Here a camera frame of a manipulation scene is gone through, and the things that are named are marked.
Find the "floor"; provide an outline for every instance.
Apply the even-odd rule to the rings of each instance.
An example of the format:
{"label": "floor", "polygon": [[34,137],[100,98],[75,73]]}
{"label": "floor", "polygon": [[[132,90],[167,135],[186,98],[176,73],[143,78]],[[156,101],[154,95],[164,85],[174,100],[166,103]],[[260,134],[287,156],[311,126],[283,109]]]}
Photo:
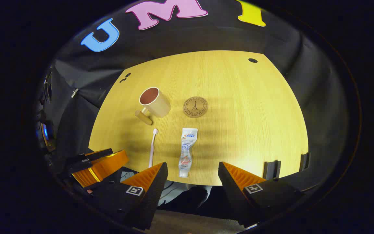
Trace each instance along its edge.
{"label": "floor", "polygon": [[[133,175],[134,175],[133,172],[122,172],[120,181],[122,182],[125,179],[130,178]],[[170,202],[171,200],[176,198],[178,195],[180,195],[183,191],[187,191],[193,186],[195,185],[166,181],[164,185],[165,189],[162,191],[160,201],[158,202],[158,206],[164,203],[164,201],[165,203]],[[204,186],[203,188],[207,190],[207,197],[209,197],[212,186]]]}

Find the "toothpaste tube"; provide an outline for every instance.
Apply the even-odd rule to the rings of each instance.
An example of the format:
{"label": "toothpaste tube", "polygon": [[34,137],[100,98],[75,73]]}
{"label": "toothpaste tube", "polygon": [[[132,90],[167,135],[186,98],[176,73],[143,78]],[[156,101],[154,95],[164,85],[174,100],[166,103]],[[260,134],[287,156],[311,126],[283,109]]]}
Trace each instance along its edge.
{"label": "toothpaste tube", "polygon": [[191,156],[191,147],[197,141],[197,129],[196,128],[183,128],[181,133],[181,155],[180,161],[178,162],[178,168],[180,169],[180,177],[188,177],[193,158]]}

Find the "mug handle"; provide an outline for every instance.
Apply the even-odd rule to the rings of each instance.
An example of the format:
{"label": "mug handle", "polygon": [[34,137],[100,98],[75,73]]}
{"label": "mug handle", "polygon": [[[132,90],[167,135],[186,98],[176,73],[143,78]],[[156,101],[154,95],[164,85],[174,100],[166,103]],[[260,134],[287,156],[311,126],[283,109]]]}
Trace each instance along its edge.
{"label": "mug handle", "polygon": [[150,120],[145,114],[147,113],[147,108],[143,108],[142,111],[136,110],[135,116],[138,117],[140,120],[142,120],[145,124],[151,125],[153,124],[153,121]]}
{"label": "mug handle", "polygon": [[142,112],[144,115],[146,115],[146,114],[147,114],[147,111],[148,111],[147,108],[143,108],[141,112]]}

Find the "black pants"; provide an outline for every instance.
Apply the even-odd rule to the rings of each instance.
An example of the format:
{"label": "black pants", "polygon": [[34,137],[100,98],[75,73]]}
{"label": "black pants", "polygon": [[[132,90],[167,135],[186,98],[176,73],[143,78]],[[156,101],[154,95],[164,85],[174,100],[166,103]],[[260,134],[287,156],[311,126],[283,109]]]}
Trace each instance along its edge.
{"label": "black pants", "polygon": [[213,186],[208,199],[202,204],[206,197],[207,191],[204,188],[193,187],[182,192],[169,203],[163,203],[158,209],[219,219],[234,219],[222,186]]}

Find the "pink letter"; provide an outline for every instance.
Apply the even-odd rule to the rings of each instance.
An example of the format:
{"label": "pink letter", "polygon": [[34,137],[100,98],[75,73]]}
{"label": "pink letter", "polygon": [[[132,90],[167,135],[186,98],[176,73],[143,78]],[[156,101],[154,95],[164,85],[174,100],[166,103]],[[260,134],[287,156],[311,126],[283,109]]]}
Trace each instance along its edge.
{"label": "pink letter", "polygon": [[167,0],[165,3],[143,2],[126,10],[126,13],[134,13],[140,23],[138,29],[144,30],[154,27],[159,22],[156,19],[152,19],[149,14],[169,21],[175,6],[177,6],[179,11],[177,14],[178,18],[194,18],[208,15],[207,11],[202,9],[197,0]]}

